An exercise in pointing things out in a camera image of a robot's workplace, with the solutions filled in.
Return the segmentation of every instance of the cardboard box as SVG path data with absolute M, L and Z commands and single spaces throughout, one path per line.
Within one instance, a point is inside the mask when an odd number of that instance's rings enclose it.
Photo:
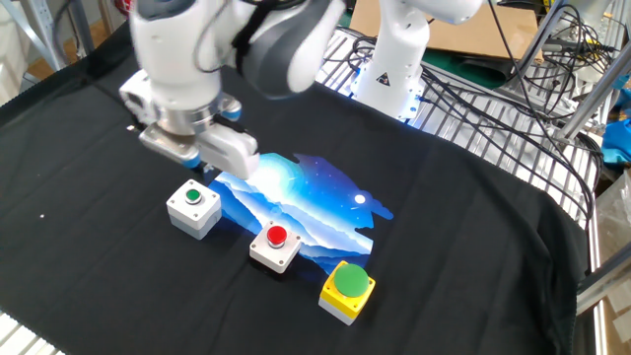
M 537 32 L 534 12 L 502 6 L 496 6 L 495 11 L 513 55 L 521 59 Z M 350 28 L 366 36 L 376 36 L 380 25 L 379 0 L 358 0 Z M 482 5 L 478 13 L 462 25 L 435 21 L 430 25 L 430 32 L 428 48 L 510 58 L 488 5 Z M 540 52 L 535 60 L 543 62 Z

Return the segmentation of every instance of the robot logo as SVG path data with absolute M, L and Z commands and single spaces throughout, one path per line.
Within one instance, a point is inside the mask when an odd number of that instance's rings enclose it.
M 386 86 L 390 86 L 390 80 L 387 78 L 387 73 L 382 74 L 382 76 L 377 78 L 377 81 Z
M 373 213 L 389 220 L 392 213 L 325 159 L 296 158 L 262 155 L 248 180 L 220 174 L 210 188 L 221 195 L 223 216 L 253 238 L 269 221 L 289 228 L 302 238 L 300 255 L 326 273 L 342 259 L 365 266 L 373 241 L 356 229 L 373 228 Z

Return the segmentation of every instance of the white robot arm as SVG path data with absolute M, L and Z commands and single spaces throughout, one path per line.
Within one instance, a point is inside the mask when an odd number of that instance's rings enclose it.
M 454 25 L 484 0 L 380 0 L 382 24 L 371 62 L 352 86 L 355 99 L 397 119 L 414 118 L 422 96 L 421 60 L 430 39 L 425 14 Z
M 236 67 L 270 98 L 306 90 L 345 4 L 298 2 L 290 7 L 276 0 L 135 1 L 131 31 L 150 95 L 140 100 L 128 91 L 121 94 L 154 111 L 145 116 L 149 126 L 141 142 L 189 168 L 203 162 L 248 178 L 258 165 L 257 143 L 222 124 L 238 118 L 241 105 L 222 93 L 218 69 Z
M 140 140 L 189 168 L 205 163 L 238 178 L 258 166 L 256 140 L 226 119 L 241 104 L 222 93 L 219 68 L 235 67 L 263 95 L 283 98 L 315 80 L 342 0 L 136 0 L 131 31 L 144 95 L 120 90 L 148 127 Z M 416 95 L 429 40 L 422 11 L 468 20 L 483 0 L 381 0 L 382 27 L 357 99 L 397 117 Z M 387 85 L 379 79 L 386 74 Z

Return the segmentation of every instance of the black cloth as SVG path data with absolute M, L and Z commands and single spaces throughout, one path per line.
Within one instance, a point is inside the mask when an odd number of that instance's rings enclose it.
M 123 29 L 77 68 L 116 92 L 130 48 Z M 377 287 L 346 326 L 301 257 L 279 280 L 239 228 L 199 242 L 173 227 L 165 202 L 191 172 L 72 70 L 0 108 L 0 308 L 63 351 L 569 352 L 586 237 L 544 192 L 323 86 L 271 102 L 222 73 L 262 153 L 323 157 L 394 215 L 361 231 Z

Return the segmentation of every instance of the metal grating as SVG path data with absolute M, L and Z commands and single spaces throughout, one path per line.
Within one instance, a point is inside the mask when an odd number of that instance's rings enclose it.
M 0 311 L 0 355 L 63 355 L 63 353 Z
M 356 36 L 351 33 L 342 30 L 336 31 L 329 42 L 325 58 L 334 60 L 345 58 L 352 51 L 352 44 L 355 39 Z M 533 119 L 519 113 L 511 105 L 490 97 L 498 94 L 468 83 L 431 65 L 423 65 L 431 69 L 442 81 L 453 85 L 453 90 L 469 103 L 501 119 L 504 123 L 528 133 L 536 142 L 544 142 L 543 132 Z M 354 78 L 353 75 L 353 69 L 346 62 L 325 61 L 316 79 L 328 88 L 349 97 L 351 96 L 350 83 Z M 442 96 L 442 88 L 438 85 L 434 88 Z M 484 94 L 472 94 L 467 90 Z M 482 131 L 501 149 L 475 131 L 471 125 L 461 121 L 446 105 L 442 105 L 443 109 L 440 109 L 431 103 L 421 103 L 416 118 L 407 120 L 406 123 L 456 143 L 478 157 L 546 191 L 572 218 L 582 225 L 585 223 L 585 215 L 580 211 L 579 205 L 586 209 L 586 201 L 578 181 L 564 167 L 555 163 L 552 158 L 541 153 L 523 138 L 506 130 L 497 129 L 493 122 L 469 112 L 466 107 L 458 105 L 451 98 L 445 98 L 471 122 L 487 126 L 481 128 Z M 424 99 L 440 104 L 438 95 L 429 87 L 425 89 Z M 554 129 L 556 128 L 552 126 L 546 127 L 549 134 L 552 134 Z M 585 147 L 581 142 L 576 141 L 573 145 L 568 145 L 565 148 L 564 155 L 570 159 L 573 167 L 588 185 L 594 186 L 596 184 L 596 163 L 590 158 L 590 153 L 581 148 Z M 569 192 L 570 197 L 564 196 L 561 191 Z

